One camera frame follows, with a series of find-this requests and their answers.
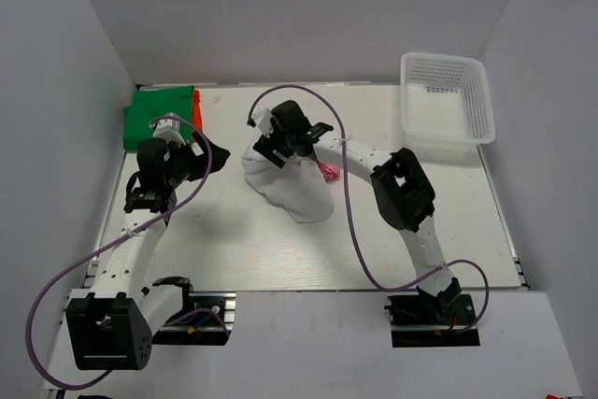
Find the white t shirt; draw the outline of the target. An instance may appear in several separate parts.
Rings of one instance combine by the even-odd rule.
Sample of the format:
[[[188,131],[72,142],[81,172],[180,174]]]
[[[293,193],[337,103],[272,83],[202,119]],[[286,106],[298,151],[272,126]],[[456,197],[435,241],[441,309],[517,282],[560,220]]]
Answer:
[[[280,168],[248,147],[241,163],[248,185],[295,222],[315,223],[333,214],[334,198],[315,162],[292,156]]]

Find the pink t shirt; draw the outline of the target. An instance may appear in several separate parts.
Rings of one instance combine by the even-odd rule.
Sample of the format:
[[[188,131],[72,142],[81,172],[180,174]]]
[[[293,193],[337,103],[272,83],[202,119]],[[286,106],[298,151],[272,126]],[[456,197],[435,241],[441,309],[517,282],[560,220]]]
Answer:
[[[338,166],[318,163],[318,168],[326,183],[333,183],[340,179],[341,169]]]

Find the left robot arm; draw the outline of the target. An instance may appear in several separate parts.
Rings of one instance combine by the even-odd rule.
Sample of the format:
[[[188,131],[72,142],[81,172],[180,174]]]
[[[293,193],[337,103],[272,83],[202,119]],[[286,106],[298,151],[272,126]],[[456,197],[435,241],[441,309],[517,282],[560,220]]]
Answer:
[[[66,322],[80,370],[141,370],[149,361],[154,335],[170,320],[191,321],[197,300],[188,278],[144,280],[171,211],[176,189],[220,171],[230,152],[211,141],[192,146],[152,137],[137,147],[138,169],[126,186],[122,230],[125,241],[109,253],[90,292],[69,302]]]

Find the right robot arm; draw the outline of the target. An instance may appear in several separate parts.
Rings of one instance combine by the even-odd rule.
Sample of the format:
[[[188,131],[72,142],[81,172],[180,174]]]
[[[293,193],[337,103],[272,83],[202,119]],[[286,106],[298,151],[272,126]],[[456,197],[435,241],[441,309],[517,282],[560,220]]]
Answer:
[[[423,315],[441,323],[456,310],[461,294],[448,268],[434,226],[434,188],[412,150],[377,150],[350,138],[344,124],[311,123],[297,102],[253,106],[248,125],[261,135],[253,148],[282,168],[293,156],[341,168],[344,190],[349,175],[373,189],[381,218],[403,238],[414,266]]]

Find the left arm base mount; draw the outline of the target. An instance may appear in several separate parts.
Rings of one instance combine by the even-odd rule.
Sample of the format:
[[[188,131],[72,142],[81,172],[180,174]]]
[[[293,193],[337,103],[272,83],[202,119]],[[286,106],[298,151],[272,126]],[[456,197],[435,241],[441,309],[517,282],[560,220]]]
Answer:
[[[235,292],[199,292],[184,277],[159,278],[153,289],[174,288],[181,306],[154,335],[159,346],[222,347],[233,331],[236,310]]]

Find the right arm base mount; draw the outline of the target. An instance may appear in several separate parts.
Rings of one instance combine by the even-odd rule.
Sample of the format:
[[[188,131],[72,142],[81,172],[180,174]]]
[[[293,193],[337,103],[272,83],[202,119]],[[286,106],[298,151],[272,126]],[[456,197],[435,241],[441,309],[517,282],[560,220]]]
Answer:
[[[388,297],[392,346],[396,349],[479,347],[477,317],[470,294],[461,294],[441,318],[416,294]]]

